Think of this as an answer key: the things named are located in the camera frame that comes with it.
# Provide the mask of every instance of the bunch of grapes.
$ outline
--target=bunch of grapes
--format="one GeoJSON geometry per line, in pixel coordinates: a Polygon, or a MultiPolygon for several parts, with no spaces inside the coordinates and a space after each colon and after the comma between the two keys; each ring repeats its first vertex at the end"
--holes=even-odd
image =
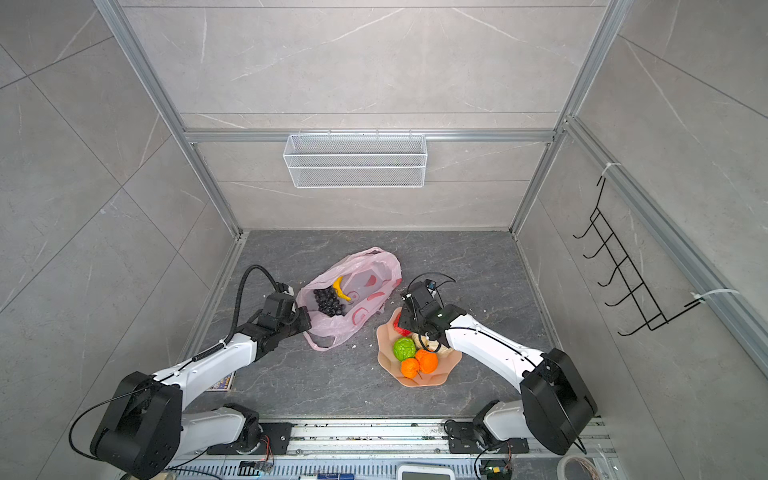
{"type": "Polygon", "coordinates": [[[315,300],[317,301],[317,309],[327,316],[344,314],[344,307],[332,286],[322,290],[315,290],[315,300]]]}

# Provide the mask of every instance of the gray tile wall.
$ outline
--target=gray tile wall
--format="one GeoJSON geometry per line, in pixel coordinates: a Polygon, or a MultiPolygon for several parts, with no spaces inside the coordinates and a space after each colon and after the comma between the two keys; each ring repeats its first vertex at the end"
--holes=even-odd
{"type": "Polygon", "coordinates": [[[423,188],[293,186],[281,143],[200,144],[246,229],[505,230],[538,163],[541,142],[435,142],[423,188]]]}
{"type": "Polygon", "coordinates": [[[113,478],[70,422],[177,360],[232,239],[90,0],[0,5],[0,144],[0,477],[113,478]]]}
{"type": "MultiPolygon", "coordinates": [[[[623,168],[763,318],[768,318],[766,21],[768,5],[753,0],[638,0],[580,112],[623,168]]],[[[768,415],[761,405],[768,382],[708,308],[699,306],[653,332],[616,334],[637,325],[637,308],[629,302],[604,305],[623,296],[619,282],[598,286],[610,276],[605,252],[585,260],[582,254],[592,254],[599,243],[594,236],[572,236],[587,225],[598,175],[578,149],[566,147],[539,198],[597,300],[680,475],[764,478],[768,415]]],[[[662,309],[675,314],[690,301],[693,287],[612,189],[602,203],[662,309]]],[[[655,314],[647,297],[641,297],[641,308],[655,314]]],[[[651,466],[640,463],[639,478],[649,478],[651,466]]]]}
{"type": "Polygon", "coordinates": [[[580,116],[768,319],[768,4],[635,2],[580,116]]]}
{"type": "Polygon", "coordinates": [[[125,11],[178,110],[218,127],[302,127],[314,114],[324,127],[404,121],[387,114],[521,127],[523,114],[561,110],[604,12],[540,0],[171,3],[183,6],[125,11]]]}
{"type": "MultiPolygon", "coordinates": [[[[580,240],[573,237],[589,225],[599,177],[600,169],[567,141],[520,241],[558,335],[581,361],[578,366],[607,415],[629,477],[763,478],[768,413],[761,405],[768,398],[768,382],[706,305],[654,331],[618,335],[639,326],[641,315],[630,300],[605,305],[617,302],[627,289],[618,276],[609,286],[598,285],[608,281],[613,263],[606,250],[584,258],[601,245],[594,231],[580,240]],[[618,375],[625,369],[629,379],[618,375]],[[644,408],[629,393],[635,389],[644,408]]],[[[601,210],[660,308],[667,316],[680,311],[694,288],[610,184],[601,210]]],[[[607,229],[600,227],[606,236],[607,229]]],[[[618,245],[611,241],[608,246],[620,259],[618,245]]],[[[631,285],[639,283],[626,263],[622,272],[631,285]]],[[[650,297],[637,297],[646,315],[655,315],[650,297]]]]}
{"type": "MultiPolygon", "coordinates": [[[[587,0],[122,5],[185,124],[212,129],[553,128],[605,10],[587,0]]],[[[386,192],[297,190],[278,144],[200,146],[249,229],[503,229],[542,148],[431,144],[425,187],[386,192]]]]}

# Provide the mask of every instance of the black wire rack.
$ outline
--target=black wire rack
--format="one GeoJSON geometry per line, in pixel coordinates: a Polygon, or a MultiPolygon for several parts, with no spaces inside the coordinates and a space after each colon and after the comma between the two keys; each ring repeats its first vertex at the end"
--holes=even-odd
{"type": "Polygon", "coordinates": [[[688,310],[691,310],[695,308],[696,306],[700,305],[704,302],[703,299],[695,299],[692,302],[686,303],[683,305],[683,310],[680,311],[678,314],[673,316],[667,316],[667,314],[664,313],[664,311],[659,306],[659,303],[656,301],[656,298],[654,297],[653,292],[650,291],[650,288],[648,288],[647,283],[645,282],[645,279],[643,279],[643,276],[641,275],[640,271],[637,269],[637,267],[634,265],[634,262],[629,256],[629,253],[627,252],[627,249],[624,248],[624,245],[622,244],[621,240],[619,240],[619,237],[616,235],[616,232],[614,232],[613,227],[611,227],[611,224],[608,223],[608,219],[603,215],[603,212],[600,210],[600,199],[603,197],[603,189],[605,188],[605,177],[600,177],[600,180],[598,180],[598,184],[595,185],[596,187],[600,187],[600,193],[598,194],[598,201],[595,202],[594,210],[592,210],[592,213],[589,216],[589,227],[587,227],[586,231],[582,235],[574,235],[574,238],[581,239],[584,238],[584,236],[589,233],[589,230],[594,230],[595,233],[598,234],[600,237],[600,240],[602,241],[602,244],[600,245],[600,248],[597,249],[592,255],[584,255],[584,258],[591,259],[595,258],[598,253],[600,253],[603,249],[605,249],[608,252],[608,255],[611,257],[611,260],[614,263],[614,270],[611,272],[611,278],[608,279],[606,283],[600,283],[598,282],[598,285],[600,286],[608,286],[611,285],[611,282],[614,281],[614,278],[616,277],[616,273],[619,274],[621,277],[621,280],[624,282],[624,285],[627,287],[627,290],[629,293],[625,295],[621,300],[619,300],[616,303],[605,303],[606,306],[618,306],[622,302],[624,302],[626,299],[631,298],[634,301],[635,306],[637,306],[637,309],[640,310],[640,315],[643,317],[643,323],[636,329],[632,330],[629,333],[619,332],[618,334],[621,336],[629,336],[634,333],[639,332],[643,327],[648,327],[649,330],[655,330],[659,327],[662,327],[664,325],[667,325],[672,320],[676,319],[680,315],[684,314],[688,310]],[[595,222],[598,220],[598,218],[601,218],[603,222],[605,223],[608,231],[610,232],[607,236],[604,235],[598,229],[598,226],[595,224],[595,222]],[[618,243],[618,246],[621,249],[621,254],[614,255],[614,252],[611,251],[611,248],[608,246],[608,241],[613,238],[616,240],[616,243],[618,243]],[[625,263],[628,263],[634,272],[637,274],[637,278],[640,279],[639,284],[636,286],[630,286],[629,282],[627,281],[627,276],[624,275],[624,272],[621,271],[621,266],[625,263]],[[651,300],[653,300],[654,305],[656,306],[656,310],[658,310],[658,313],[651,318],[648,318],[643,311],[643,308],[640,306],[640,303],[637,301],[637,297],[635,295],[638,294],[638,292],[641,291],[647,292],[648,296],[651,300]],[[660,319],[658,324],[656,326],[652,326],[650,323],[653,322],[656,319],[660,319]]]}

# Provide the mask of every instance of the gray floor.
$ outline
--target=gray floor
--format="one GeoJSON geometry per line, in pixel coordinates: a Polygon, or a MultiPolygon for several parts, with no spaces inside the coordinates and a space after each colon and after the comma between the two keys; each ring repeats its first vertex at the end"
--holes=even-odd
{"type": "MultiPolygon", "coordinates": [[[[542,350],[551,347],[524,267],[506,232],[305,230],[251,232],[206,345],[226,335],[237,284],[248,265],[263,264],[276,280],[301,287],[345,255],[369,247],[394,253],[404,282],[430,270],[455,277],[457,284],[447,283],[440,289],[447,303],[469,310],[515,341],[542,350]]],[[[261,307],[269,291],[263,276],[253,272],[243,296],[241,322],[261,307]]],[[[492,400],[519,398],[499,375],[467,355],[441,386],[401,386],[376,361],[376,327],[400,303],[394,293],[384,313],[371,317],[355,336],[328,352],[312,350],[301,335],[281,342],[259,362],[237,371],[232,392],[205,393],[192,408],[199,411],[237,402],[267,417],[473,416],[492,400]]]]}

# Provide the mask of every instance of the mounting plate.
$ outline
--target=mounting plate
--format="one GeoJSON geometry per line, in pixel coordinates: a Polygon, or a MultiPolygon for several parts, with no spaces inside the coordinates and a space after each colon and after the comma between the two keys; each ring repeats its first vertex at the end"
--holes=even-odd
{"type": "MultiPolygon", "coordinates": [[[[261,429],[263,435],[270,438],[270,449],[272,455],[285,455],[288,452],[288,442],[290,442],[290,432],[293,429],[293,423],[262,423],[261,429]]],[[[208,455],[237,455],[232,447],[226,445],[215,445],[208,447],[208,455]]],[[[249,455],[266,455],[266,442],[260,442],[249,455]]]]}
{"type": "MultiPolygon", "coordinates": [[[[450,422],[445,426],[447,433],[454,437],[448,440],[448,447],[451,453],[480,453],[482,449],[477,444],[472,422],[450,422]]],[[[529,453],[527,439],[509,439],[509,446],[512,453],[529,453]]],[[[498,453],[508,453],[507,444],[501,446],[498,453]]]]}

